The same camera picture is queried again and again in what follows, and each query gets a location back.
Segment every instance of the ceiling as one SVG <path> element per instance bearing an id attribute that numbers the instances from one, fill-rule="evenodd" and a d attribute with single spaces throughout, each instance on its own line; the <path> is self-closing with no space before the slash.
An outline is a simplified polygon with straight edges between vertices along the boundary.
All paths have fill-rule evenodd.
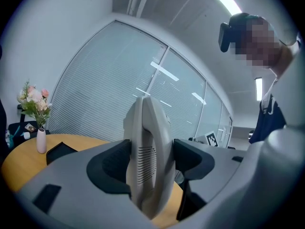
<path id="1" fill-rule="evenodd" d="M 113 0 L 115 12 L 126 13 L 129 0 Z M 278 37 L 295 41 L 297 30 L 276 0 L 235 0 L 240 9 L 265 17 Z M 259 111 L 256 77 L 263 78 L 263 94 L 274 80 L 270 70 L 252 67 L 222 53 L 218 45 L 219 26 L 231 14 L 219 0 L 147 0 L 141 18 L 164 27 L 196 53 L 218 79 L 234 108 L 234 126 L 255 127 Z"/>

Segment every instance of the person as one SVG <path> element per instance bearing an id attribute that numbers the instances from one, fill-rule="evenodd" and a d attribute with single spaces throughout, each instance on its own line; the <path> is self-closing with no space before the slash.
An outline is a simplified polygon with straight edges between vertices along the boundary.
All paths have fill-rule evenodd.
<path id="1" fill-rule="evenodd" d="M 283 128 L 286 124 L 271 90 L 297 55 L 302 38 L 298 34 L 296 42 L 288 46 L 278 39 L 271 24 L 263 17 L 246 13 L 235 16 L 243 16 L 245 21 L 245 27 L 240 31 L 235 43 L 235 54 L 240 54 L 254 67 L 262 66 L 271 70 L 276 76 L 260 102 L 257 125 L 249 140 L 252 144 L 264 141 L 271 132 Z"/>

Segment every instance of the ventilation grille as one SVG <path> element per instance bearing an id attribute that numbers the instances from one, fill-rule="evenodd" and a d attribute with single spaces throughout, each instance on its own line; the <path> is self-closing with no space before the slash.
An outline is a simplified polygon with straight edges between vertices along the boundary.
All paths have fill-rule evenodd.
<path id="1" fill-rule="evenodd" d="M 152 178 L 157 169 L 157 156 L 154 147 L 139 147 L 138 185 Z"/>

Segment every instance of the table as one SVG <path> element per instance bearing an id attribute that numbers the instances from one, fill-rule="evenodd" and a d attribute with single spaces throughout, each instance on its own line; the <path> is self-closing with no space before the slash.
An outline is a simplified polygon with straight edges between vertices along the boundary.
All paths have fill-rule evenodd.
<path id="1" fill-rule="evenodd" d="M 46 139 L 47 151 L 60 142 L 64 142 L 77 151 L 108 143 L 107 141 L 96 138 L 70 134 L 47 135 Z M 46 166 L 46 153 L 40 154 L 37 152 L 36 138 L 32 138 L 11 151 L 3 162 L 1 173 L 8 187 L 13 192 L 17 192 Z M 180 206 L 182 194 L 182 189 L 177 183 L 174 183 L 173 191 L 166 207 L 152 220 L 153 224 L 160 228 L 166 228 L 178 223 L 176 215 Z"/>

